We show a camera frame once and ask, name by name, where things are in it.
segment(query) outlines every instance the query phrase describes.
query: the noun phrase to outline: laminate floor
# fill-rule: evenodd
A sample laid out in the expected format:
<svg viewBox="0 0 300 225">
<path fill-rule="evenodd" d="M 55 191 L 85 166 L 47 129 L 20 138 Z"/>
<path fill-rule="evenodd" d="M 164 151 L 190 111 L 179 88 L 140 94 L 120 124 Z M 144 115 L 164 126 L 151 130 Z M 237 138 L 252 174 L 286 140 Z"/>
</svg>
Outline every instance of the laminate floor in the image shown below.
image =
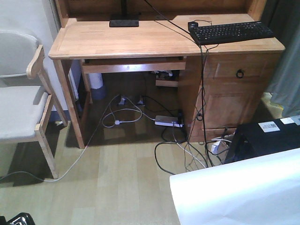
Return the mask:
<svg viewBox="0 0 300 225">
<path fill-rule="evenodd" d="M 137 94 L 146 94 L 167 108 L 176 109 L 176 89 L 157 88 L 154 81 L 149 74 L 105 75 L 104 82 L 110 94 L 95 101 L 90 110 L 87 134 L 93 133 L 106 104 L 115 94 L 122 93 L 131 99 Z M 150 99 L 147 101 L 151 111 L 145 110 L 154 117 L 158 112 L 152 111 L 161 108 Z M 118 116 L 121 120 L 129 120 L 136 118 L 137 113 Z M 169 187 L 170 175 L 158 168 L 154 157 L 154 148 L 162 141 L 163 130 L 164 127 L 154 126 L 146 117 L 114 128 L 99 126 L 82 158 L 62 180 L 40 182 L 26 174 L 2 180 L 0 215 L 10 219 L 20 212 L 28 212 L 36 225 L 179 225 Z M 174 133 L 178 139 L 182 138 L 180 130 Z M 78 149 L 70 124 L 62 127 L 51 123 L 46 136 L 62 176 L 83 150 Z M 172 128 L 167 129 L 163 137 L 172 140 Z M 193 145 L 203 153 L 201 145 Z M 176 144 L 158 146 L 157 159 L 162 167 L 173 173 L 201 169 L 201 165 Z M 0 176 L 24 170 L 50 178 L 38 143 L 1 144 L 0 165 Z"/>
</svg>

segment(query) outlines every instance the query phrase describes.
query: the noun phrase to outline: chair armrest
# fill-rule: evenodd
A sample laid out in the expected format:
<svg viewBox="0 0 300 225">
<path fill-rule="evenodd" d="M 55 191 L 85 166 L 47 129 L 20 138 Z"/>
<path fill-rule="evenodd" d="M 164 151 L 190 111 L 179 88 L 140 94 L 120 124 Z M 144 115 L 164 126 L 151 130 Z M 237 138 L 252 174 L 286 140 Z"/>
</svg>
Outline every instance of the chair armrest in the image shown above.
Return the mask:
<svg viewBox="0 0 300 225">
<path fill-rule="evenodd" d="M 36 53 L 34 54 L 31 62 L 28 64 L 26 69 L 26 75 L 28 79 L 34 79 L 38 72 L 43 67 L 43 60 L 45 58 L 45 52 L 43 45 L 39 45 Z"/>
</svg>

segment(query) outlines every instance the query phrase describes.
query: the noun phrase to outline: white wall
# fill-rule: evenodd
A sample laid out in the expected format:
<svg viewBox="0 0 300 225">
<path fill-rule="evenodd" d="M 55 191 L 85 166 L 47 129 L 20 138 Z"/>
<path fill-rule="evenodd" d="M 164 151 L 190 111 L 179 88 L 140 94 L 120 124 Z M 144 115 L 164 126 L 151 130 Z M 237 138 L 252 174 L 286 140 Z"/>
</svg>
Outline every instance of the white wall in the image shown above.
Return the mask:
<svg viewBox="0 0 300 225">
<path fill-rule="evenodd" d="M 44 67 L 48 71 L 52 86 L 62 108 L 67 110 L 66 101 L 48 53 L 58 33 L 58 19 L 53 15 L 53 0 L 0 0 L 0 23 L 17 24 L 31 30 L 45 49 Z"/>
</svg>

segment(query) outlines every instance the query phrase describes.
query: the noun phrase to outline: wooden chair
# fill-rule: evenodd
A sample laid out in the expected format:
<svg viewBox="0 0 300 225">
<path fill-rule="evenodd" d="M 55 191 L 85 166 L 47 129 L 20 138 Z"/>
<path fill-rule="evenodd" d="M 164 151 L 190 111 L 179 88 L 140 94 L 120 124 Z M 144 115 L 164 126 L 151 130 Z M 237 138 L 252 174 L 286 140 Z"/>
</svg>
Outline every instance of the wooden chair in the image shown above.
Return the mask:
<svg viewBox="0 0 300 225">
<path fill-rule="evenodd" d="M 33 79 L 38 76 L 43 86 L 21 84 L 0 88 L 0 143 L 39 142 L 53 177 L 58 178 L 45 130 L 53 105 L 64 126 L 67 125 L 67 118 L 43 67 L 43 46 L 31 35 L 0 30 L 1 51 L 0 78 L 26 75 Z"/>
</svg>

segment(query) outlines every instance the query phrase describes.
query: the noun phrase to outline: chair cushion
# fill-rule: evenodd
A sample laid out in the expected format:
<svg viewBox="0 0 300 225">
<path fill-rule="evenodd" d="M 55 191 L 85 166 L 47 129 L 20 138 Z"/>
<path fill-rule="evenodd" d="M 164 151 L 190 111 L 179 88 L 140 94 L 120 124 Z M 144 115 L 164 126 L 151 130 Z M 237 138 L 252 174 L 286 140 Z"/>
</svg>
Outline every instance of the chair cushion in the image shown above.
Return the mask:
<svg viewBox="0 0 300 225">
<path fill-rule="evenodd" d="M 34 137 L 47 97 L 42 86 L 0 88 L 0 141 Z"/>
<path fill-rule="evenodd" d="M 38 43 L 30 34 L 0 29 L 0 76 L 26 75 Z"/>
</svg>

